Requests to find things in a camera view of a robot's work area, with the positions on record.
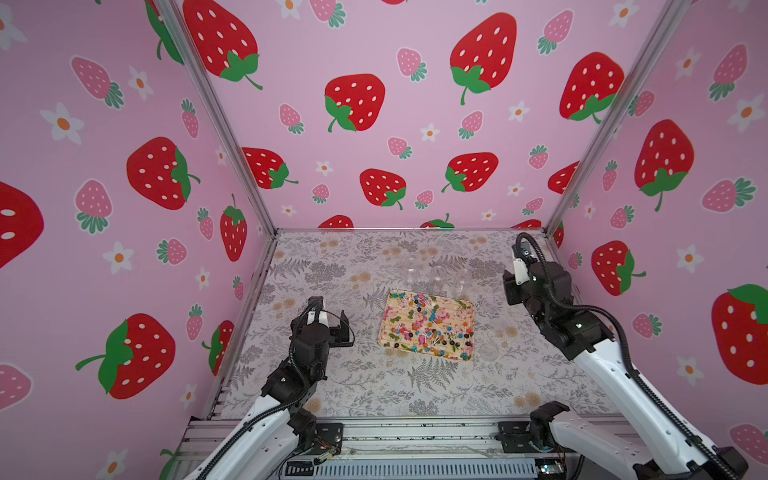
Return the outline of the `clear candy jar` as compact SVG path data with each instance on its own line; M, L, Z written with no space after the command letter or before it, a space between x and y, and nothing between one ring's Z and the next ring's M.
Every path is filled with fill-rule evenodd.
M414 290L415 285L422 280L422 259L418 256L410 256L404 263L404 284L408 289Z
M434 292L443 292L446 290L447 278L445 268L439 260L431 260L428 263L429 274L428 281L431 290Z
M473 280L472 272L468 269L458 270L453 278L453 296L463 301L471 298Z

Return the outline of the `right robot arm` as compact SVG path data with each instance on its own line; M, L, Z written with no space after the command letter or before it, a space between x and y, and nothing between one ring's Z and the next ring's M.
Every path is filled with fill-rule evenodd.
M619 408L641 439L636 445L558 401L530 415L532 445L572 450L620 479L741 479L748 463L682 417L634 367L627 342L595 313L573 304L570 275L555 262L517 259L505 272L507 301L522 305L540 333L582 369Z

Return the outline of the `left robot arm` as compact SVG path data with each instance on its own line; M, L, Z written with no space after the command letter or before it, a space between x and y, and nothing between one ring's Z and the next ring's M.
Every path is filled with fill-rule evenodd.
M287 357L268 375L260 396L189 479L268 479L289 459L318 448L327 458L341 445L341 426L329 434L305 408L327 379L329 351L354 345L347 316L325 309L314 296L290 323Z

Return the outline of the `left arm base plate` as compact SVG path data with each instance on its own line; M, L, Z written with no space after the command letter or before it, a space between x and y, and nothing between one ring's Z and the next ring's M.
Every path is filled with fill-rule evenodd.
M298 446L294 449L293 454L320 456L329 453L336 455L343 445L343 433L343 423L316 423L298 436Z

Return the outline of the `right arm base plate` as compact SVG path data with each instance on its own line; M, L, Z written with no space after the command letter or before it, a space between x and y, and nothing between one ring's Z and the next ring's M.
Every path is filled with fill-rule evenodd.
M545 403L532 411L527 421L501 421L494 439L501 443L505 453L549 453L560 445L554 438L551 424L570 408L559 402Z

